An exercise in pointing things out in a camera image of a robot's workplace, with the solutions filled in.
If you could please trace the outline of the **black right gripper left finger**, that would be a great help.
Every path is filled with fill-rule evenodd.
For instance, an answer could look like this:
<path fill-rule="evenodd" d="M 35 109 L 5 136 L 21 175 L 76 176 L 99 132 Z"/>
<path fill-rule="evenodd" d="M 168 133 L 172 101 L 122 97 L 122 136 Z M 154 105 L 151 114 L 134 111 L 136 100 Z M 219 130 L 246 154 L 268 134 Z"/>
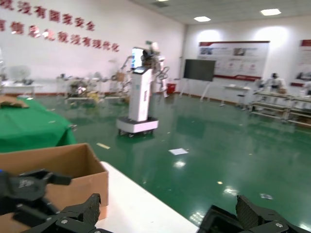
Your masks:
<path fill-rule="evenodd" d="M 46 223 L 26 233 L 101 233 L 95 225 L 100 216 L 101 196 L 92 194 L 84 203 L 67 206 Z"/>

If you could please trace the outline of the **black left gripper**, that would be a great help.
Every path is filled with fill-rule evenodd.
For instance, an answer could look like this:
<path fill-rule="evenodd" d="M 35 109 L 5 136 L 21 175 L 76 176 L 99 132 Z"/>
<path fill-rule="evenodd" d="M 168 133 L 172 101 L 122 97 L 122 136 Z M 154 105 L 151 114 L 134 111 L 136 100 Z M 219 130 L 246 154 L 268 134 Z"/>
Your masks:
<path fill-rule="evenodd" d="M 50 221 L 60 213 L 51 201 L 44 198 L 47 184 L 70 185 L 71 180 L 71 176 L 44 169 L 17 176 L 2 170 L 0 172 L 0 198 L 33 200 L 17 204 L 13 219 L 28 227 L 35 227 Z"/>

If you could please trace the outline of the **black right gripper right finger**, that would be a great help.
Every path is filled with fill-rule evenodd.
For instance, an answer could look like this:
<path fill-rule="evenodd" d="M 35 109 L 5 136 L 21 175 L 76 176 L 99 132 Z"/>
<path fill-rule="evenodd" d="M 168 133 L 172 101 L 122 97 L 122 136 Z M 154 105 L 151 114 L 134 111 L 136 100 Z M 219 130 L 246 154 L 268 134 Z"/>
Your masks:
<path fill-rule="evenodd" d="M 308 233 L 308 230 L 291 224 L 278 212 L 252 203 L 238 195 L 236 214 L 245 233 Z"/>

